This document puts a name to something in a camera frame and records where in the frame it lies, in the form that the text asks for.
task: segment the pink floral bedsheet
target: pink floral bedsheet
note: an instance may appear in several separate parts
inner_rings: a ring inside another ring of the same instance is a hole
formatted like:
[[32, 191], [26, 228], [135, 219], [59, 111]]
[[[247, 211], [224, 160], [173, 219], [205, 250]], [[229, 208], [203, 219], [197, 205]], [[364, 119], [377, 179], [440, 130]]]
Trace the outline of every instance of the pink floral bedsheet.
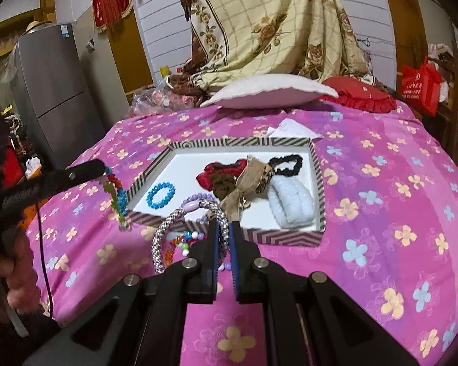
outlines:
[[[389, 114], [314, 102], [307, 110], [211, 106], [132, 118], [77, 163], [100, 158], [127, 188], [171, 141], [263, 136], [286, 117], [323, 135], [316, 150], [327, 230], [320, 247], [260, 246], [262, 255], [292, 273], [324, 271], [422, 365], [435, 364], [458, 331], [458, 168], [404, 104]], [[41, 213], [58, 321], [76, 317], [125, 274], [154, 273], [153, 230], [119, 231], [97, 183], [55, 196]], [[27, 234], [40, 271], [36, 221]], [[42, 273], [39, 285], [46, 300]], [[266, 364], [260, 306], [235, 302], [228, 271], [218, 293], [214, 305], [189, 306], [181, 364]]]

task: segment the hand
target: hand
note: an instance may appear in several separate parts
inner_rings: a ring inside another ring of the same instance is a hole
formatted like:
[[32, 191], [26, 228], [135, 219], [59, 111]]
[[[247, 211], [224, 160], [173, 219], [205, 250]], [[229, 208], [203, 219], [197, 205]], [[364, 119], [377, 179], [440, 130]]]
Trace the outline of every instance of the hand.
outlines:
[[[39, 306], [40, 290], [37, 286], [38, 275], [32, 268], [33, 253], [29, 240], [19, 232], [13, 243], [15, 262], [0, 255], [0, 277], [6, 278], [10, 307], [19, 313], [34, 312]], [[0, 321], [6, 323], [8, 316], [0, 305]]]

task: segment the beige floral blanket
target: beige floral blanket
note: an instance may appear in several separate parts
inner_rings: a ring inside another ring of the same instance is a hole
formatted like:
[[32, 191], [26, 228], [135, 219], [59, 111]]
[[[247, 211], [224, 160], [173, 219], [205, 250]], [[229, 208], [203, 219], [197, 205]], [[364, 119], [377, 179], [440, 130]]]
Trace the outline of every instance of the beige floral blanket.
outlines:
[[181, 0], [192, 23], [192, 57], [169, 84], [216, 92], [240, 78], [295, 73], [323, 81], [367, 73], [340, 0]]

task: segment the metal bolt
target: metal bolt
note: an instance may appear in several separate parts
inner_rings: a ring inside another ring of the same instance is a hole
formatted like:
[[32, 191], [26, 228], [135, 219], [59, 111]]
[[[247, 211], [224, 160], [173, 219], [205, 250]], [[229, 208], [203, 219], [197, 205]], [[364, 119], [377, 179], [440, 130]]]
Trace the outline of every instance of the metal bolt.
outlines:
[[324, 283], [325, 281], [327, 281], [327, 275], [321, 271], [313, 272], [311, 278], [315, 283]]
[[139, 275], [136, 275], [136, 274], [129, 274], [124, 277], [124, 283], [127, 286], [135, 286], [139, 283], [139, 281], [140, 281], [140, 277]]
[[258, 257], [257, 259], [254, 259], [253, 263], [257, 268], [266, 268], [270, 265], [270, 261], [264, 257]]
[[186, 269], [194, 268], [197, 265], [196, 259], [189, 257], [188, 259], [184, 259], [182, 261], [182, 266]]

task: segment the refrigerator door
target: refrigerator door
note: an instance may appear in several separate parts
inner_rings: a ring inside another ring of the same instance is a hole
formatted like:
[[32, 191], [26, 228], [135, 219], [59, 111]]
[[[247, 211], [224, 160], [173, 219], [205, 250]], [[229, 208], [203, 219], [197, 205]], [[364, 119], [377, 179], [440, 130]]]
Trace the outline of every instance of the refrigerator door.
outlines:
[[36, 117], [87, 89], [71, 24], [51, 25], [25, 34], [18, 39], [17, 47]]
[[69, 166], [83, 151], [105, 136], [88, 92], [62, 103], [39, 118], [38, 122], [48, 140], [45, 148], [48, 159], [56, 169]]

